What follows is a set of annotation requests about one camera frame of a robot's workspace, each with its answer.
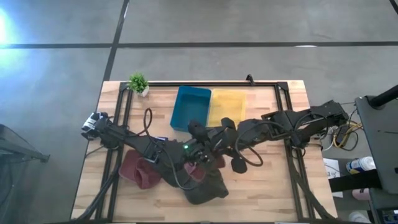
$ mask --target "dark red towel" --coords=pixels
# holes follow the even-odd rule
[[[225,160],[223,156],[219,156],[216,158],[216,166],[217,168],[225,167]],[[201,182],[206,176],[206,171],[204,171],[201,167],[186,163],[184,164],[184,168],[187,173],[192,177],[192,179],[196,182]]]
[[[140,189],[154,187],[161,179],[160,174],[135,150],[129,150],[124,156],[119,175],[137,183]]]

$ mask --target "small potted plant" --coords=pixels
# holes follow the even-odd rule
[[[149,91],[148,81],[145,80],[144,75],[141,72],[136,72],[130,75],[128,88],[142,97],[145,97]]]

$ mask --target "white pot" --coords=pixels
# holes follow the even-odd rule
[[[148,92],[149,92],[149,86],[147,86],[147,87],[144,89],[144,91],[142,91],[142,93],[138,93],[138,92],[136,92],[136,93],[137,93],[137,95],[139,95],[139,96],[141,96],[141,97],[145,97],[145,96],[147,96]]]

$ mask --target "paper sheet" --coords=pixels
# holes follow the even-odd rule
[[[338,167],[338,161],[335,159],[323,159],[323,163],[325,164],[326,173],[328,174],[328,178],[336,178],[340,177],[340,169]],[[334,192],[332,193],[334,197],[343,197],[342,192]]]

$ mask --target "gray floor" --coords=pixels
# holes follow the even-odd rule
[[[1,1],[0,44],[111,43],[122,3]],[[387,40],[398,40],[388,0],[131,0],[120,42]],[[0,49],[0,123],[51,154],[48,164],[27,165],[9,223],[69,219],[87,145],[80,127],[98,102],[109,51]],[[396,85],[397,58],[398,47],[119,49],[110,79],[135,71],[150,80],[241,80],[250,73],[304,80],[312,105],[346,103]],[[369,155],[360,138],[354,152],[324,156]],[[347,209],[338,202],[339,214]]]

